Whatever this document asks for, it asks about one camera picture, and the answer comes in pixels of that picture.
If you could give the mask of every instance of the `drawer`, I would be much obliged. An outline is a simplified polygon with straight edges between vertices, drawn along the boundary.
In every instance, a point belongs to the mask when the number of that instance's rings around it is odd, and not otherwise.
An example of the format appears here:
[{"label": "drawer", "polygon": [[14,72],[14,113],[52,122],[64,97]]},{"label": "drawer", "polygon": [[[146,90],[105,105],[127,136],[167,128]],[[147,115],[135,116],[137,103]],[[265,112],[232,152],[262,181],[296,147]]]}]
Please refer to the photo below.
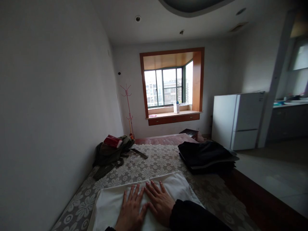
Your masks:
[{"label": "drawer", "polygon": [[171,116],[165,118],[149,119],[149,126],[158,125],[158,124],[171,124],[183,121],[198,120],[200,119],[200,114],[191,114],[191,115],[180,115],[180,116]]}]

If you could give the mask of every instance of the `pink coat rack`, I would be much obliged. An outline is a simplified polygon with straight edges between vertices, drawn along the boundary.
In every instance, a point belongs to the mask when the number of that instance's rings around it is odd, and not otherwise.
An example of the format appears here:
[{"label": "pink coat rack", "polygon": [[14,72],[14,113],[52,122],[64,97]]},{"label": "pink coat rack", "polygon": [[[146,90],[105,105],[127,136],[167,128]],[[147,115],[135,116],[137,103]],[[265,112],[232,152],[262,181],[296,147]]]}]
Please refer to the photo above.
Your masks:
[{"label": "pink coat rack", "polygon": [[131,139],[135,139],[134,129],[133,129],[133,122],[132,122],[133,116],[131,115],[131,109],[129,108],[129,101],[128,101],[128,97],[132,95],[132,94],[130,94],[130,95],[128,94],[128,89],[131,86],[129,85],[129,87],[127,88],[127,84],[126,84],[126,89],[124,87],[122,87],[121,85],[120,85],[120,87],[125,90],[125,95],[122,95],[122,96],[124,96],[124,97],[126,96],[126,98],[127,98],[129,118],[126,117],[126,119],[128,119],[128,123],[129,123],[129,130],[130,130],[129,136],[130,136]]}]

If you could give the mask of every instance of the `black sleeve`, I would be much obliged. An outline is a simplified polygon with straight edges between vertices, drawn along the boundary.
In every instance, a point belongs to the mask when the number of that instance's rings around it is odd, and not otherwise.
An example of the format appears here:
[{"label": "black sleeve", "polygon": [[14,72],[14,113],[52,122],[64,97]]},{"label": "black sleeve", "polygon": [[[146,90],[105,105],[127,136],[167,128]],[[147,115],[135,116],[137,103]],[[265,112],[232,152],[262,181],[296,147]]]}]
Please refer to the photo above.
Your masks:
[{"label": "black sleeve", "polygon": [[107,229],[105,229],[105,231],[116,231],[114,228],[112,228],[112,227],[110,227],[110,226],[108,226],[108,228]]},{"label": "black sleeve", "polygon": [[192,201],[177,200],[170,216],[171,230],[230,230],[216,216]]}]

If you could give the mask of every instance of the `wooden bed frame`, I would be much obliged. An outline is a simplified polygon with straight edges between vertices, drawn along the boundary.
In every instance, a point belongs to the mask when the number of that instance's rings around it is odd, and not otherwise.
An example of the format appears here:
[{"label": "wooden bed frame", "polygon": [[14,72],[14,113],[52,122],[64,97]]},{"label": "wooden bed frame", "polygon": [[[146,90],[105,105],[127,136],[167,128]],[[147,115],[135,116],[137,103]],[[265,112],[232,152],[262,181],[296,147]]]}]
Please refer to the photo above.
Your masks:
[{"label": "wooden bed frame", "polygon": [[[136,139],[136,144],[179,145],[197,143],[187,134]],[[219,175],[231,192],[245,204],[247,212],[261,230],[308,230],[308,220],[264,188],[234,169]]]}]

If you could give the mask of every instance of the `refrigerator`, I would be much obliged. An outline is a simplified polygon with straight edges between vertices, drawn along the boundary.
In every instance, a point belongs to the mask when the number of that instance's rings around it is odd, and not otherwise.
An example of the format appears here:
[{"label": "refrigerator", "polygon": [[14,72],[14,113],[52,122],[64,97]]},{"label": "refrigerator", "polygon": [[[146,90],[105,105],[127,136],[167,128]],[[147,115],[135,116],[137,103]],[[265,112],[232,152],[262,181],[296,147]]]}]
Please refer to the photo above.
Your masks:
[{"label": "refrigerator", "polygon": [[214,97],[212,140],[231,150],[254,149],[264,91]]}]

